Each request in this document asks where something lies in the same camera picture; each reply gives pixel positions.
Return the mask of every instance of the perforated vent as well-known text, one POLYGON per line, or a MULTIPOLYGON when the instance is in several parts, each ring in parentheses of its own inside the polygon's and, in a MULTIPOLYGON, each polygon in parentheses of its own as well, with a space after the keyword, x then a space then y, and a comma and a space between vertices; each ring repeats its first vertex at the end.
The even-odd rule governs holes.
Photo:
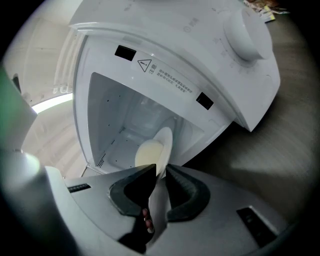
POLYGON ((96 165, 97 167, 100 167, 100 168, 101 168, 101 166, 104 164, 104 162, 105 162, 105 160, 104 160, 105 155, 106 155, 106 153, 104 153, 103 156, 101 157, 101 160, 100 160, 99 163, 96 165))

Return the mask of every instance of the black rectangle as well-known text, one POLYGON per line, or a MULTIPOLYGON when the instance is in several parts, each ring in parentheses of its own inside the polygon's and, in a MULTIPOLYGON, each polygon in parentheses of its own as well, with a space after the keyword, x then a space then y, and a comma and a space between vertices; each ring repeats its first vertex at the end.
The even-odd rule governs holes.
POLYGON ((86 189, 90 189, 90 188, 91 187, 88 184, 81 184, 81 185, 68 187, 68 190, 70 193, 73 193, 73 192, 78 192, 78 191, 86 190, 86 189))
POLYGON ((211 106, 214 104, 214 102, 211 99, 209 99, 209 97, 205 95, 203 92, 201 92, 196 101, 199 102, 206 110, 209 110, 211 106))
POLYGON ((136 50, 132 50, 130 48, 119 45, 114 55, 124 58, 128 61, 132 61, 134 59, 136 52, 137 52, 136 50))
POLYGON ((236 212, 260 247, 264 247, 276 239, 277 236, 250 207, 237 210, 236 212))

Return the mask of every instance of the round knob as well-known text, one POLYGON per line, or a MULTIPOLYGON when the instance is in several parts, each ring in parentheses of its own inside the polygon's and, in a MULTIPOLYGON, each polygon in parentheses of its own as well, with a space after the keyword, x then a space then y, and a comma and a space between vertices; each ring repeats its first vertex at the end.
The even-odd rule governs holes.
POLYGON ((269 30, 252 9, 236 11, 223 28, 231 47, 244 60, 268 59, 272 55, 269 30))

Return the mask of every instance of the warning triangle symbol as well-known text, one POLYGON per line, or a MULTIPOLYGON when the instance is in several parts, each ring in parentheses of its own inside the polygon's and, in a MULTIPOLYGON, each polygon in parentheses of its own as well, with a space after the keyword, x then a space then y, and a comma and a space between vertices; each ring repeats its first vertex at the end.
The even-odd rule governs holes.
POLYGON ((138 63, 142 68, 143 72, 146 72, 151 63, 151 59, 141 59, 141 60, 138 60, 138 63))

